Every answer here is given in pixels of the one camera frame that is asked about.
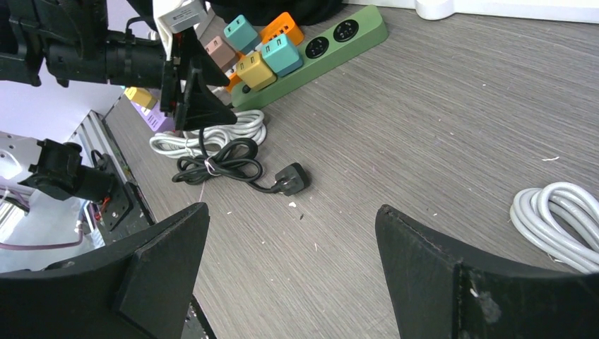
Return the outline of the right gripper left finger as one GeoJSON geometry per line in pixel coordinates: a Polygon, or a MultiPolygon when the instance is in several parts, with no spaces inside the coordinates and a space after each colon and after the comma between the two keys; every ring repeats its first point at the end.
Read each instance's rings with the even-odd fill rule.
{"type": "Polygon", "coordinates": [[[2,338],[179,338],[210,217],[194,203],[43,270],[1,275],[2,338]]]}

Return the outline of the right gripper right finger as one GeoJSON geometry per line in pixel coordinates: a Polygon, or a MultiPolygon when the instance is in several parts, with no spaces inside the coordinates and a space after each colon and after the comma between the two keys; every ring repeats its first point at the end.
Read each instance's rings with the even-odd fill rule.
{"type": "Polygon", "coordinates": [[[598,275],[512,261],[384,205],[381,264],[402,338],[597,338],[598,275]]]}

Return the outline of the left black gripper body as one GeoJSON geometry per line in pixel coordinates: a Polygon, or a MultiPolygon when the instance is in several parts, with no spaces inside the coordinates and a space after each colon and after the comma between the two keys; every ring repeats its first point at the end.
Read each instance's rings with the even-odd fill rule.
{"type": "Polygon", "coordinates": [[[190,47],[197,42],[193,28],[188,28],[171,36],[170,51],[165,52],[160,88],[160,111],[173,119],[174,129],[189,130],[186,115],[189,104],[185,99],[182,81],[186,81],[191,60],[190,47]]]}

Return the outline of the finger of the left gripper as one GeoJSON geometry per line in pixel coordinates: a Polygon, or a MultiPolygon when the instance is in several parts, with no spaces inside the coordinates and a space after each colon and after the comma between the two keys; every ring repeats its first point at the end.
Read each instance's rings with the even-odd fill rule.
{"type": "Polygon", "coordinates": [[[179,130],[195,131],[237,123],[235,113],[206,85],[202,70],[190,70],[179,103],[179,130]]]}
{"type": "Polygon", "coordinates": [[[193,28],[186,30],[186,86],[195,83],[213,86],[228,86],[229,78],[210,57],[197,38],[193,28]]]}

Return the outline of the yellow plug adapter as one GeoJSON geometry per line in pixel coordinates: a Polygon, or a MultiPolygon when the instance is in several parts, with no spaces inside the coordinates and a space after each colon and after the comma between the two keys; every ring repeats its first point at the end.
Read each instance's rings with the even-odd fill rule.
{"type": "Polygon", "coordinates": [[[277,80],[276,74],[264,61],[260,52],[242,57],[236,65],[237,75],[252,90],[260,91],[277,80]]]}

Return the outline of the teal plug adapter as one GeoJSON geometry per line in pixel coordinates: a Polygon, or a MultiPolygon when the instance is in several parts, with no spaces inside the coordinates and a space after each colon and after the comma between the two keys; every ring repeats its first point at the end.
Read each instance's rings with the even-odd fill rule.
{"type": "Polygon", "coordinates": [[[285,33],[262,46],[261,56],[279,78],[296,71],[304,63],[298,48],[285,33]]]}

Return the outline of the green power strip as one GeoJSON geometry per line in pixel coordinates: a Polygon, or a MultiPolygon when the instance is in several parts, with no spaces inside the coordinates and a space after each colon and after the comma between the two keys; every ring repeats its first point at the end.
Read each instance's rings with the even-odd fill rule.
{"type": "Polygon", "coordinates": [[[231,92],[232,106],[240,110],[261,109],[319,76],[381,44],[389,36],[375,5],[368,5],[299,46],[302,67],[255,91],[238,83],[231,92]]]}

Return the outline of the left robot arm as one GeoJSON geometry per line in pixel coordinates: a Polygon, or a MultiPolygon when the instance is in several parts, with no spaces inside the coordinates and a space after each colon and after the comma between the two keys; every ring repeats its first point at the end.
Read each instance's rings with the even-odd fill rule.
{"type": "Polygon", "coordinates": [[[1,79],[40,86],[42,66],[67,87],[71,81],[157,89],[160,109],[180,131],[237,122],[212,93],[229,78],[209,56],[195,26],[203,1],[132,1],[135,22],[158,34],[136,37],[108,27],[105,1],[2,1],[1,79]]]}

